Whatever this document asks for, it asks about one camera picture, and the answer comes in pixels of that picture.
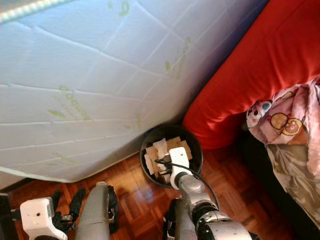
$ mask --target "pink blanket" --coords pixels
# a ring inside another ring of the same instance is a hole
[[[320,179],[320,77],[256,102],[246,123],[264,144],[307,145],[307,169]]]

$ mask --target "white mattress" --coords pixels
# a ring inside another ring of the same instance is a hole
[[[77,0],[2,19],[0,171],[74,182],[137,152],[265,4]]]

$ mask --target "red cushion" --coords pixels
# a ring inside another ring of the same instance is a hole
[[[257,100],[320,75],[320,0],[271,0],[190,106],[203,149],[231,144]]]

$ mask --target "floor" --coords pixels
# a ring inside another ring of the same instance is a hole
[[[264,188],[257,182],[242,162],[233,146],[205,151],[203,176],[217,193],[221,209],[241,222],[250,232],[262,240],[291,240],[294,231],[280,211],[271,202]],[[33,180],[11,192],[13,208],[33,198],[50,196],[61,189],[58,211],[68,213],[72,196],[81,186],[87,193],[96,182],[106,181],[114,186],[119,199],[119,230],[112,240],[160,240],[162,239],[163,215],[170,200],[179,196],[173,189],[165,189],[148,180],[141,169],[136,154],[92,177],[76,183],[57,183]],[[16,222],[20,240],[27,240],[20,222]],[[68,234],[73,240],[74,233]]]

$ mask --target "led light strip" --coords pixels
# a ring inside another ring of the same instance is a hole
[[[36,2],[32,2],[0,13],[0,24],[4,24],[14,19],[34,14],[49,7],[60,5],[70,1],[73,0],[39,0]]]

